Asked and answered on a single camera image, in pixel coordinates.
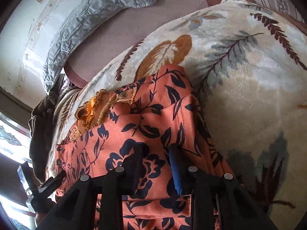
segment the coral garment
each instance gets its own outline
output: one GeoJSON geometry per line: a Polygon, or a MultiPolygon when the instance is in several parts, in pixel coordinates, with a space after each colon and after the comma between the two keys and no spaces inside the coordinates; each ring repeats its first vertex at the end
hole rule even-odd
{"type": "Polygon", "coordinates": [[[101,176],[120,166],[135,146],[144,149],[138,189],[123,196],[125,229],[188,229],[190,197],[178,196],[174,188],[170,145],[176,144],[209,174],[233,174],[215,150],[195,92],[177,65],[165,65],[155,75],[110,94],[98,92],[76,117],[67,138],[57,146],[57,172],[67,173],[58,196],[84,174],[101,176]]]}

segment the round metal rivet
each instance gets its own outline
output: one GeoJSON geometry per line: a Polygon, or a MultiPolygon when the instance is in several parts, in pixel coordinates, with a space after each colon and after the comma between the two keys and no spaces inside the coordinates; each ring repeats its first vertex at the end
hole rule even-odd
{"type": "Polygon", "coordinates": [[[189,171],[190,171],[190,172],[196,172],[196,171],[198,171],[198,168],[195,167],[195,166],[190,166],[190,167],[189,167],[189,171]]]}
{"type": "Polygon", "coordinates": [[[124,169],[124,167],[122,167],[122,166],[120,166],[120,167],[116,167],[115,168],[115,171],[117,172],[117,173],[121,173],[121,172],[123,172],[125,169],[124,169]]]}
{"type": "Polygon", "coordinates": [[[224,175],[224,178],[225,178],[226,180],[231,180],[231,179],[233,179],[233,175],[232,175],[232,174],[229,174],[229,173],[226,173],[226,174],[224,175]]]}
{"type": "Polygon", "coordinates": [[[87,181],[89,178],[90,178],[90,176],[88,176],[88,175],[83,175],[83,176],[81,176],[80,180],[83,181],[83,182],[85,182],[85,181],[87,181]]]}

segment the white wall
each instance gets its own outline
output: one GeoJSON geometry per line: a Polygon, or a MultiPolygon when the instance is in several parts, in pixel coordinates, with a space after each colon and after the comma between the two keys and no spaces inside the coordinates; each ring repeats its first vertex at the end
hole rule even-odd
{"type": "Polygon", "coordinates": [[[34,108],[46,95],[41,68],[54,34],[81,0],[22,0],[0,34],[0,86],[34,108]]]}

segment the beige fleece blanket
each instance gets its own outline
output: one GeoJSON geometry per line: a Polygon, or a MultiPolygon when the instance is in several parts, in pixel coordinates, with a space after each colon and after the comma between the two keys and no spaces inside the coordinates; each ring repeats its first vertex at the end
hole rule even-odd
{"type": "MultiPolygon", "coordinates": [[[[132,83],[166,63],[181,65],[216,149],[276,226],[292,230],[307,210],[306,42],[276,13],[223,0],[165,24],[112,60],[62,109],[53,145],[100,89],[132,83]]],[[[51,151],[50,175],[54,161],[51,151]]]]}

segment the gray quilted fabric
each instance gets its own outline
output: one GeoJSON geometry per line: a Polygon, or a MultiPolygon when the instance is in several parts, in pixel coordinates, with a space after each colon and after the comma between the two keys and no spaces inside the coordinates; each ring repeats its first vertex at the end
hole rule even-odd
{"type": "Polygon", "coordinates": [[[49,94],[71,53],[103,22],[128,7],[147,7],[156,0],[83,0],[65,19],[53,38],[42,72],[49,94]]]}

